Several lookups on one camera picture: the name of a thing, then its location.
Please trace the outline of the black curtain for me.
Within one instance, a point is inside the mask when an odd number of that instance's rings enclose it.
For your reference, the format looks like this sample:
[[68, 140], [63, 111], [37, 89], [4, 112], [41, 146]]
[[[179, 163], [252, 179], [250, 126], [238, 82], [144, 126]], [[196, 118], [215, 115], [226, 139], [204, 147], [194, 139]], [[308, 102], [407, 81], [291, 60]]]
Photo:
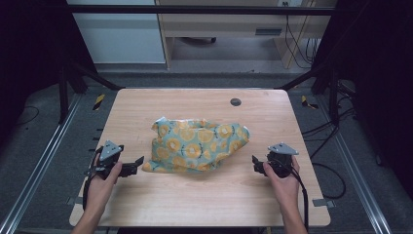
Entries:
[[28, 97], [58, 82], [68, 61], [95, 72], [67, 0], [0, 0], [0, 145]]
[[382, 160], [413, 199], [413, 0], [337, 0], [317, 61], [333, 44], [341, 79], [356, 85], [361, 123]]

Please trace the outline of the black metal stand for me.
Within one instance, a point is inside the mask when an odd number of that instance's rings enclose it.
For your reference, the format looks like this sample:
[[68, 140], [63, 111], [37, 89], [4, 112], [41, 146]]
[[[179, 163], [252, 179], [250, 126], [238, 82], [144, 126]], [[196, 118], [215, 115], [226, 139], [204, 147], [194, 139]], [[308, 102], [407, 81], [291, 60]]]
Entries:
[[328, 116], [335, 126], [339, 125], [339, 114], [338, 114], [338, 71], [331, 62], [323, 62], [315, 67], [312, 67], [309, 71], [300, 75], [298, 78], [277, 87], [277, 90], [288, 91], [297, 85], [309, 80], [310, 78], [315, 78], [311, 90], [315, 95], [322, 94], [326, 88], [329, 89], [328, 97]]
[[83, 94], [88, 88], [84, 81], [84, 77], [89, 77], [112, 91], [120, 91], [123, 89], [122, 86], [104, 79], [96, 71], [91, 71], [77, 62], [70, 62], [67, 65], [64, 65], [58, 72], [60, 104], [60, 117], [58, 122], [60, 124], [62, 124], [69, 115], [67, 85], [70, 85], [76, 94]]

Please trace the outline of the person's left hand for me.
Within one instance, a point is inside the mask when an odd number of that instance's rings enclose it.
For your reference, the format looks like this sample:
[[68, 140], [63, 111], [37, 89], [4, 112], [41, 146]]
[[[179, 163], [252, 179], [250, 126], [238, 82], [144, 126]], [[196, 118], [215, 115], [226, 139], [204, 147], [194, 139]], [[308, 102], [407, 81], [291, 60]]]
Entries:
[[99, 175], [92, 179], [86, 205], [88, 213], [102, 214], [104, 212], [122, 166], [121, 162], [117, 162], [106, 179], [102, 179]]

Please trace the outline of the white cabinet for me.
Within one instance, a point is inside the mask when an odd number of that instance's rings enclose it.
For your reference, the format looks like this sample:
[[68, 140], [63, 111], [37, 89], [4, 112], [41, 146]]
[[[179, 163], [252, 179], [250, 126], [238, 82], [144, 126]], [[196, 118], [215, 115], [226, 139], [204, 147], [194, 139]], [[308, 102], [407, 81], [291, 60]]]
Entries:
[[74, 13], [94, 63], [165, 63], [156, 14]]

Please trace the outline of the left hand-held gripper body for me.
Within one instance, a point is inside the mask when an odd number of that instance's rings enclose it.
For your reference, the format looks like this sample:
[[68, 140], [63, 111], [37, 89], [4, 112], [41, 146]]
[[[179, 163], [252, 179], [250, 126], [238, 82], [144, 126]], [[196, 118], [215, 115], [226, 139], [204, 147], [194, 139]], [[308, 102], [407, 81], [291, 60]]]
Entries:
[[96, 174], [102, 179], [107, 179], [112, 168], [118, 162], [120, 154], [123, 150], [123, 145], [117, 145], [111, 140], [105, 141], [101, 147], [99, 156], [97, 157], [97, 163], [95, 166]]

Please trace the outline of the light wooden desk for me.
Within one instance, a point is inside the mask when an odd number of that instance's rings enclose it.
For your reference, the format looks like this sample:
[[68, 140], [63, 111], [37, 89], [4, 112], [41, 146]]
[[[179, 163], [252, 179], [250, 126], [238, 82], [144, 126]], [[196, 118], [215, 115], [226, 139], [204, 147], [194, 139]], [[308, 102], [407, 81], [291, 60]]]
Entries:
[[[334, 7], [338, 0], [155, 0], [158, 6]], [[165, 38], [269, 37], [282, 65], [289, 68], [304, 53], [306, 39], [320, 40], [329, 16], [187, 15], [159, 14]]]

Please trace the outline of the person's right hand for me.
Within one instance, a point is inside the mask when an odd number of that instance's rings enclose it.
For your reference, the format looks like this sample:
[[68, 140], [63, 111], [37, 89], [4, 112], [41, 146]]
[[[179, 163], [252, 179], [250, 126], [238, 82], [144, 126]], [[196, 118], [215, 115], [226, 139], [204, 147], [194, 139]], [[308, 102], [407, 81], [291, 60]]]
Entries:
[[263, 168], [271, 181], [275, 197], [280, 207], [286, 210], [296, 209], [298, 207], [298, 180], [293, 175], [280, 178], [267, 162], [263, 164]]

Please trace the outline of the aluminium floor rail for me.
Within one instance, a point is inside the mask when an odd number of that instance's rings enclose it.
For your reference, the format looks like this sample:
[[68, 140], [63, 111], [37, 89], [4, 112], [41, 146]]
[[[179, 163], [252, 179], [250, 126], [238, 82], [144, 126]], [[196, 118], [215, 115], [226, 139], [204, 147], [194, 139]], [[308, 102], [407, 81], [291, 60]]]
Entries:
[[312, 158], [321, 192], [335, 203], [331, 223], [344, 233], [392, 234], [369, 179], [379, 167], [351, 101], [340, 100], [338, 112], [339, 125], [325, 127], [325, 146]]
[[81, 99], [82, 95], [73, 96], [67, 116], [60, 124], [57, 125], [52, 138], [49, 140], [38, 163], [36, 164], [36, 167], [33, 169], [30, 177], [26, 181], [17, 200], [8, 212], [8, 215], [0, 223], [0, 234], [14, 234], [17, 230], [28, 205], [30, 204], [39, 184], [41, 183], [50, 163], [54, 159], [56, 151], [78, 110]]

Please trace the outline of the teal cloth with orange print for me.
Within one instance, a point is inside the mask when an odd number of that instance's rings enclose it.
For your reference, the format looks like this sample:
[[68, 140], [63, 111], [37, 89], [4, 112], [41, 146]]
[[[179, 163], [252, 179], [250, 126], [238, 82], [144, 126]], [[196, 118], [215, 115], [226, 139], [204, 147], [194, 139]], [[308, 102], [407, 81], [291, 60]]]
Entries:
[[205, 119], [154, 122], [148, 173], [203, 173], [216, 170], [229, 156], [249, 142], [249, 130], [239, 123], [217, 124]]

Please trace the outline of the black horizontal frame bar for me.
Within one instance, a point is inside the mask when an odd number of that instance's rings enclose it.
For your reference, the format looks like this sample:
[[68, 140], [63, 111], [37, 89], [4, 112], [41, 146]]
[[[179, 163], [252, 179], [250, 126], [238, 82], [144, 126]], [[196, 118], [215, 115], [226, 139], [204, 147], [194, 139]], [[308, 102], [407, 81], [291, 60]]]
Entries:
[[187, 14], [187, 15], [283, 15], [332, 16], [335, 8], [244, 7], [244, 6], [150, 6], [150, 5], [68, 5], [72, 13], [87, 14]]

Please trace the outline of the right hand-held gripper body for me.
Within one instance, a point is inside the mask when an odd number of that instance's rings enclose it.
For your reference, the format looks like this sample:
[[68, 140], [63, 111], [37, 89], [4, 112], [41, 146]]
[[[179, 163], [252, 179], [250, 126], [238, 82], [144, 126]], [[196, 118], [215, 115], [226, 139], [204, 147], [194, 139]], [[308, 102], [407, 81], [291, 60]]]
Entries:
[[280, 178], [289, 176], [292, 172], [292, 156], [299, 152], [284, 142], [270, 145], [268, 149], [268, 163], [275, 174]]

